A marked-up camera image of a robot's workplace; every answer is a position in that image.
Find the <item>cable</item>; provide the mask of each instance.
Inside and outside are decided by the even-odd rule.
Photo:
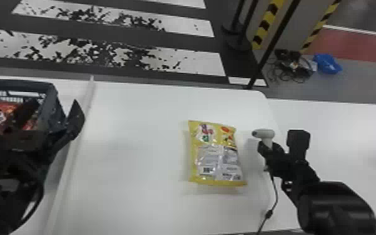
[[[32,217],[32,215],[35,213],[36,209],[38,208],[39,204],[41,203],[41,201],[44,197],[44,185],[41,184],[41,182],[39,182],[39,180],[38,180],[37,186],[38,186],[38,199],[34,203],[31,210],[26,214],[26,216],[24,216],[22,218],[21,222],[19,223],[19,226],[22,226],[23,224],[25,224]]]
[[[308,72],[308,75],[298,74],[297,71],[293,71],[289,68],[289,66],[286,66],[283,64],[283,61],[278,60],[276,58],[270,58],[271,62],[267,62],[267,64],[270,66],[269,70],[267,71],[267,78],[269,81],[294,81],[296,83],[304,83],[306,80],[308,80],[310,74]],[[302,63],[299,63],[299,68],[302,70],[309,70],[312,68],[309,61],[304,58],[300,57],[300,60],[304,61],[307,66],[304,66]]]
[[[279,203],[279,192],[277,190],[277,187],[275,186],[274,177],[272,176],[271,173],[270,173],[270,176],[271,176],[272,187],[274,188],[274,193],[275,193],[275,202],[274,202],[274,205],[272,205],[271,209],[269,209],[266,212],[265,218],[262,221],[261,225],[259,226],[258,231],[257,231],[257,233],[255,235],[259,235],[262,232],[262,228],[264,227],[265,222],[267,222],[267,220],[269,220],[271,218],[271,216],[274,213],[275,207]]]

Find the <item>blue plastic bag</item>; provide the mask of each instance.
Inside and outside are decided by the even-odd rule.
[[[313,61],[318,63],[318,70],[327,74],[337,74],[342,71],[341,65],[335,62],[330,54],[315,54]]]

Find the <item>metal pole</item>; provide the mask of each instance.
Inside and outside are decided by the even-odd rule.
[[[293,0],[292,4],[290,5],[289,9],[287,10],[287,13],[285,14],[283,20],[280,23],[279,28],[277,29],[277,32],[275,32],[274,37],[271,39],[270,44],[268,45],[267,50],[265,51],[264,55],[261,58],[260,63],[258,64],[257,72],[254,74],[254,76],[249,80],[248,85],[245,89],[252,89],[254,87],[254,84],[257,80],[258,74],[262,71],[265,64],[268,61],[268,58],[270,58],[272,51],[274,50],[275,46],[277,45],[279,39],[281,38],[281,35],[284,32],[285,27],[289,23],[289,21],[292,19],[292,16],[294,12],[297,9],[297,6],[299,5],[301,0]]]
[[[226,39],[227,44],[232,49],[238,51],[249,51],[252,48],[251,43],[246,40],[246,30],[248,30],[250,20],[254,15],[255,9],[257,8],[258,0],[252,0],[248,13],[246,15],[245,23],[242,26],[242,30],[239,33],[239,36],[236,37],[229,37]]]
[[[239,16],[242,12],[242,8],[244,7],[245,0],[240,0],[239,4],[237,5],[235,17],[233,18],[232,24],[230,24],[230,29],[234,30],[236,28],[237,23],[239,22]]]
[[[222,30],[223,32],[227,34],[233,34],[236,35],[239,33],[239,30],[237,30],[237,24],[239,22],[239,16],[242,12],[242,9],[244,8],[245,0],[239,0],[239,4],[237,5],[235,16],[233,17],[233,20],[230,25],[223,24]]]
[[[240,31],[239,38],[237,39],[237,44],[242,44],[242,40],[246,37],[246,30],[248,30],[248,26],[252,16],[254,15],[255,8],[257,8],[258,0],[252,0],[252,4],[250,5],[248,15],[246,15],[244,26]]]

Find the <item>chip bag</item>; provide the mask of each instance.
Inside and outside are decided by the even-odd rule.
[[[189,121],[191,136],[191,182],[213,186],[246,185],[239,164],[236,128]]]

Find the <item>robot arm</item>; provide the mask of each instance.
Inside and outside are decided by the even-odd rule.
[[[272,130],[255,130],[261,139],[258,152],[271,177],[281,178],[281,188],[297,208],[300,227],[316,235],[374,235],[376,217],[370,206],[342,182],[321,181],[305,159],[310,134],[290,130],[289,153],[272,142]]]

